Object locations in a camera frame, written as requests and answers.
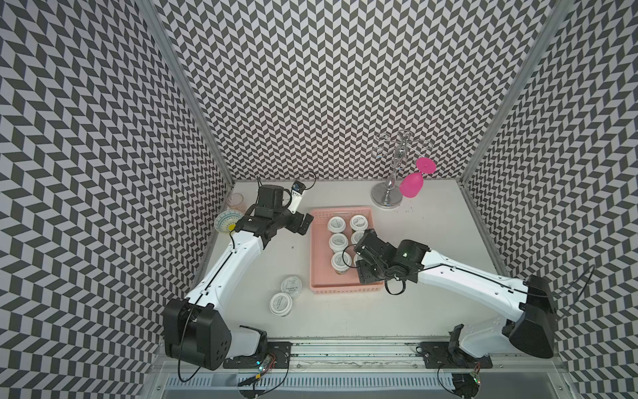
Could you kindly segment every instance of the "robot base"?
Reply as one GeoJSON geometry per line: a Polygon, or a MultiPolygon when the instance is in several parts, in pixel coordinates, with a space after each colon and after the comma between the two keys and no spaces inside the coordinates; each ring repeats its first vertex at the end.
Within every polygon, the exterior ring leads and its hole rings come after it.
{"type": "Polygon", "coordinates": [[[477,364],[483,368],[492,368],[492,359],[489,355],[476,359],[465,354],[459,348],[459,335],[463,328],[459,324],[451,333],[449,343],[445,342],[421,342],[419,344],[420,354],[426,368],[474,368],[477,364]]]}
{"type": "Polygon", "coordinates": [[[291,346],[292,343],[286,341],[267,342],[266,349],[261,353],[253,356],[235,356],[232,359],[226,359],[224,361],[224,368],[250,368],[254,370],[259,367],[257,362],[261,363],[268,353],[275,355],[275,365],[273,368],[288,368],[291,346]]]}

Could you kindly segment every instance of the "vent grille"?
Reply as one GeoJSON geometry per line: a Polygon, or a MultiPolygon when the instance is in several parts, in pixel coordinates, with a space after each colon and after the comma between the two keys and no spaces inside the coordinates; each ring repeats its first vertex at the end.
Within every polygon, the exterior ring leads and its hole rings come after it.
{"type": "MultiPolygon", "coordinates": [[[[252,373],[226,374],[203,373],[189,382],[181,382],[177,374],[171,374],[167,389],[237,389],[236,384],[254,376],[252,373]]],[[[279,384],[284,375],[266,375],[255,387],[269,389],[279,384]]],[[[443,386],[454,389],[451,373],[440,373],[443,386]]],[[[253,389],[252,386],[240,389],[253,389]]],[[[436,380],[435,373],[304,373],[288,377],[277,389],[294,391],[351,391],[379,389],[443,389],[436,380]]]]}

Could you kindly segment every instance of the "white lid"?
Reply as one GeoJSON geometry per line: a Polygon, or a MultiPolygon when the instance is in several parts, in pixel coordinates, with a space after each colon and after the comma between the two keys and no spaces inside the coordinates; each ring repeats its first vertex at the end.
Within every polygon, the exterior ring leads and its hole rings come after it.
{"type": "Polygon", "coordinates": [[[297,276],[288,276],[281,282],[281,291],[295,299],[301,293],[301,280],[297,276]]]}
{"type": "Polygon", "coordinates": [[[337,252],[332,256],[332,267],[336,270],[336,271],[346,271],[349,269],[349,265],[350,263],[352,263],[352,258],[350,257],[350,255],[347,252],[337,252]]]}
{"type": "Polygon", "coordinates": [[[365,231],[363,230],[355,231],[354,233],[352,233],[352,237],[350,237],[350,241],[352,241],[352,243],[356,245],[359,241],[361,241],[361,238],[363,237],[364,233],[365,231]]]}
{"type": "Polygon", "coordinates": [[[354,231],[358,230],[366,230],[368,226],[368,222],[365,216],[363,215],[355,215],[350,219],[350,227],[354,231]]]}
{"type": "Polygon", "coordinates": [[[292,309],[292,298],[285,292],[278,292],[271,298],[271,312],[277,316],[285,316],[292,309]]]}
{"type": "Polygon", "coordinates": [[[333,216],[328,221],[328,230],[333,233],[340,233],[346,229],[346,221],[340,216],[333,216]]]}
{"type": "Polygon", "coordinates": [[[330,248],[343,251],[348,246],[348,238],[343,233],[336,233],[330,237],[330,248]]]}

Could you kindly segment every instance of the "chrome stand base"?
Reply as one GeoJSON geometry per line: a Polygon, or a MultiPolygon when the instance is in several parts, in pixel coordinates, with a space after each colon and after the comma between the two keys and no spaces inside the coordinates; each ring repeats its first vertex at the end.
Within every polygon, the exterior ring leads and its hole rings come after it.
{"type": "Polygon", "coordinates": [[[399,188],[396,186],[393,189],[388,190],[385,184],[385,182],[382,182],[372,187],[372,191],[370,191],[372,201],[375,205],[383,209],[398,207],[403,200],[403,194],[401,194],[399,188]]]}

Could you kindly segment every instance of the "pink basket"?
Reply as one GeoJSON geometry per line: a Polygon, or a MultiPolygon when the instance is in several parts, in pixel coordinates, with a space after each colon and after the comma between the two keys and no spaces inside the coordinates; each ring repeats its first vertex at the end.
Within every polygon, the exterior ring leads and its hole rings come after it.
{"type": "MultiPolygon", "coordinates": [[[[328,230],[328,221],[333,216],[340,216],[346,221],[346,230],[343,234],[348,240],[352,235],[350,218],[355,215],[363,215],[367,218],[369,229],[374,228],[372,221],[372,209],[368,207],[342,207],[320,208],[310,212],[315,217],[311,224],[311,249],[310,249],[310,289],[315,294],[335,294],[339,292],[364,292],[379,291],[383,282],[363,285],[359,282],[359,274],[356,269],[349,269],[340,275],[332,268],[330,260],[333,252],[328,245],[332,233],[328,230]]],[[[354,247],[346,250],[353,261],[355,257],[354,247]]]]}

